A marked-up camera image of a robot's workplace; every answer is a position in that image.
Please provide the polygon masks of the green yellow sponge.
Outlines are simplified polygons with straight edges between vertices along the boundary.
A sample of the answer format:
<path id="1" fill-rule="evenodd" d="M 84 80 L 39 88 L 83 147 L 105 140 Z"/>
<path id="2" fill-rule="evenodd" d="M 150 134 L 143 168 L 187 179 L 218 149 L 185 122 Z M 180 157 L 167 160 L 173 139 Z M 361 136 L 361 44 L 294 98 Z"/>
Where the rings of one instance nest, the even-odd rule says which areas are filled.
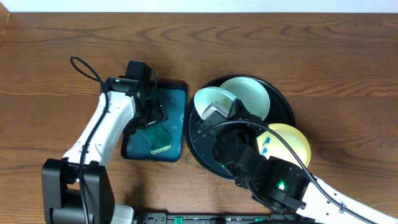
<path id="1" fill-rule="evenodd" d="M 170 134 L 160 123 L 143 129 L 142 133 L 150 142 L 151 154 L 157 154 L 171 148 Z"/>

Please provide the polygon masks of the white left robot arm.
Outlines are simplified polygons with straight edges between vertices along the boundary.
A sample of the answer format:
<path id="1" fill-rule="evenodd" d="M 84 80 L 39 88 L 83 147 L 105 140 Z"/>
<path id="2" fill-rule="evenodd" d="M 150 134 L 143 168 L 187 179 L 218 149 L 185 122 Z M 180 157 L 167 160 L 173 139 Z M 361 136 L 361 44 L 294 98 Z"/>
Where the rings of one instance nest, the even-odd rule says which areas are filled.
<path id="1" fill-rule="evenodd" d="M 132 223 L 134 209 L 115 202 L 108 165 L 122 134 L 166 120 L 152 99 L 157 82 L 111 77 L 77 142 L 41 170 L 46 223 Z"/>

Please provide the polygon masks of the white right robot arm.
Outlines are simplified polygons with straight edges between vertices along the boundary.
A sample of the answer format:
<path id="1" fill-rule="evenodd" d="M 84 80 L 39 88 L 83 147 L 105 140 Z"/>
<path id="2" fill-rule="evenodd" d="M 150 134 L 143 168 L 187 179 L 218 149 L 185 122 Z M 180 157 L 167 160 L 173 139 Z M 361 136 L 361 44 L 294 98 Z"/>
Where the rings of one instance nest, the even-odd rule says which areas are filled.
<path id="1" fill-rule="evenodd" d="M 238 187 L 275 213 L 291 211 L 318 223 L 397 223 L 397 219 L 349 198 L 311 174 L 307 139 L 287 124 L 266 124 L 239 99 L 226 106 L 194 102 L 203 120 L 199 137 L 214 136 L 213 157 Z"/>

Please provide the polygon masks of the yellow plate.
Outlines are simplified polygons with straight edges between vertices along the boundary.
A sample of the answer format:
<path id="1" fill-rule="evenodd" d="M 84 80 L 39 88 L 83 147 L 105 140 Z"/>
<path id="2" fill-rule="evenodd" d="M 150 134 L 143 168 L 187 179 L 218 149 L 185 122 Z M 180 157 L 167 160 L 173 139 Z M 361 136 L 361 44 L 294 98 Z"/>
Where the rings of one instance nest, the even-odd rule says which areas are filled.
<path id="1" fill-rule="evenodd" d="M 310 145 L 307 138 L 295 127 L 282 123 L 270 124 L 269 128 L 275 131 L 294 150 L 305 167 L 308 167 L 311 158 Z M 300 167 L 295 157 L 285 145 L 268 131 L 257 137 L 258 151 L 260 155 L 269 159 L 270 156 L 294 163 Z"/>

